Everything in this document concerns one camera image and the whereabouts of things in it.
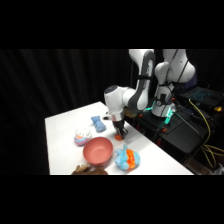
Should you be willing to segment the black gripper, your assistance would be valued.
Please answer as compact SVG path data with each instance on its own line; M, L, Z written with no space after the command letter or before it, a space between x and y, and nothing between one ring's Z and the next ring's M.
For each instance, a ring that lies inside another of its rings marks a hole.
M113 121L113 126L116 130L115 137L121 137L121 135L124 137L128 134L128 130L124 127L124 121Z

